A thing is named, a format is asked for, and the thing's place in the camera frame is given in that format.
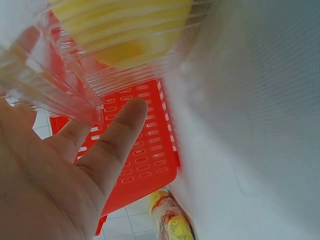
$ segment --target hand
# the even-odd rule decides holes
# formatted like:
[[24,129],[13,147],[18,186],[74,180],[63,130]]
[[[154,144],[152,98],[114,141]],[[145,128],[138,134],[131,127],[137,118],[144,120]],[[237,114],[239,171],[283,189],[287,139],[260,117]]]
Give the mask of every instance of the hand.
[[41,140],[36,114],[0,100],[0,238],[90,240],[147,115],[127,103],[100,140],[72,164],[91,127],[70,121]]

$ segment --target yellow object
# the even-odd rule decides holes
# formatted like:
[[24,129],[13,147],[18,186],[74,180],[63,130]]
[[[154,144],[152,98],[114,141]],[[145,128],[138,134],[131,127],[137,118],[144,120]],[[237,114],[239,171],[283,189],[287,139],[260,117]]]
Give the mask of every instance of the yellow object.
[[159,240],[194,240],[182,210],[166,191],[149,195],[149,209]]
[[49,0],[87,53],[126,69],[165,55],[179,39],[193,0]]

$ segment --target floor tile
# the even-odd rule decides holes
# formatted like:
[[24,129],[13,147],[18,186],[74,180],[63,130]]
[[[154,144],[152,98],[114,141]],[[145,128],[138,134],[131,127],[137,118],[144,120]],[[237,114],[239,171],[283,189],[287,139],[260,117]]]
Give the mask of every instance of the floor tile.
[[133,234],[130,234],[130,235],[107,238],[107,240],[140,240],[140,239],[135,239],[135,236]]
[[136,214],[144,214],[149,212],[148,196],[135,201],[125,207],[129,216]]
[[104,235],[104,232],[101,231],[100,235],[99,236],[95,236],[92,240],[105,240],[105,235]]
[[39,127],[37,129],[34,129],[34,131],[41,139],[46,139],[51,136],[49,126]]
[[154,230],[138,232],[134,235],[136,240],[157,240],[157,235]]
[[108,219],[127,217],[127,216],[128,215],[127,215],[126,209],[123,207],[123,208],[120,208],[117,211],[114,211],[114,212],[108,214]]
[[129,216],[133,232],[145,232],[153,229],[149,213]]
[[36,119],[35,119],[33,128],[34,129],[38,129],[38,128],[47,126],[48,124],[49,124],[48,123],[48,114],[46,114],[46,113],[38,113],[36,115]]
[[133,234],[129,218],[116,217],[108,218],[106,223],[103,225],[103,233],[106,238],[119,237],[121,235]]

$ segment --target grout line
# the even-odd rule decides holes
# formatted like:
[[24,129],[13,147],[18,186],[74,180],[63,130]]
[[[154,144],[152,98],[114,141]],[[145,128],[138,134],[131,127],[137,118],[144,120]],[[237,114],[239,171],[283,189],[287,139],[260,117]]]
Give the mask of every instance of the grout line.
[[119,237],[123,237],[123,236],[130,236],[130,235],[134,235],[134,234],[133,233],[129,233],[129,234],[120,235],[120,236],[113,236],[113,237],[109,237],[109,238],[105,237],[105,240],[112,240],[112,239],[115,239],[115,238],[119,238]]
[[35,127],[35,128],[32,128],[33,130],[36,130],[36,129],[42,129],[42,128],[49,128],[50,126],[49,125],[44,125],[44,126],[39,126],[39,127]]
[[146,231],[137,231],[137,232],[134,232],[133,234],[143,234],[143,233],[147,233],[147,232],[151,232],[151,231],[156,233],[154,229],[150,229],[150,230],[146,230]]
[[126,208],[124,208],[124,209],[125,209],[127,218],[129,219],[130,227],[131,227],[131,230],[132,230],[132,233],[133,233],[133,238],[134,238],[134,240],[136,240],[135,231],[134,231],[134,228],[132,227],[131,220],[130,220],[130,217],[129,217],[129,215],[128,215],[128,211],[127,211]]
[[109,217],[109,219],[119,219],[119,218],[137,216],[137,215],[147,214],[147,213],[149,213],[149,212],[148,212],[148,211],[145,211],[145,212],[142,212],[142,213],[136,213],[136,214],[131,214],[131,215],[129,215],[128,213],[126,213],[126,216],[112,216],[112,217]]

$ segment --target finger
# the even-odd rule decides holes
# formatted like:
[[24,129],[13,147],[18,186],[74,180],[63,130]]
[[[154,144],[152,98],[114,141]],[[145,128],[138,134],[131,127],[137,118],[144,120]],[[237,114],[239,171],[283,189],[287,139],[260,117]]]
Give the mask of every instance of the finger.
[[70,120],[57,134],[43,141],[62,158],[73,163],[90,130],[90,126]]
[[78,160],[81,168],[109,197],[126,159],[146,121],[148,106],[142,99],[129,101],[100,140]]
[[33,127],[36,121],[37,112],[23,106],[14,106],[16,112],[21,116],[30,127]]

